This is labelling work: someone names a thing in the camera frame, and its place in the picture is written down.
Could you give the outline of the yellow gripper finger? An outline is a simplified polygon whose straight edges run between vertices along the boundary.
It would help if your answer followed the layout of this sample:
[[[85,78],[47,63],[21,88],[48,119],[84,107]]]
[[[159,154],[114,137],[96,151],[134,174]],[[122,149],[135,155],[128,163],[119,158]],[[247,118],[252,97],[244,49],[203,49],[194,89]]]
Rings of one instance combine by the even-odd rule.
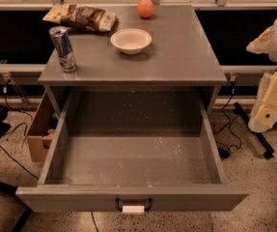
[[[277,72],[265,72],[248,122],[253,132],[265,132],[277,123]]]
[[[254,41],[246,46],[246,50],[255,54],[267,54],[269,52],[271,30],[272,27],[265,29]]]

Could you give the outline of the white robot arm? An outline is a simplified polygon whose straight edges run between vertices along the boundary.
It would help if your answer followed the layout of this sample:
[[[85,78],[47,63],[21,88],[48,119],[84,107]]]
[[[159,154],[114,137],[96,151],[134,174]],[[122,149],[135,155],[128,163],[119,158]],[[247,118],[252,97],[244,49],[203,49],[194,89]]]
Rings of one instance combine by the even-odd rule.
[[[256,54],[265,53],[277,64],[277,18],[246,50]],[[265,132],[277,122],[277,71],[274,74],[265,72],[261,79],[257,100],[250,114],[248,127],[253,132]]]

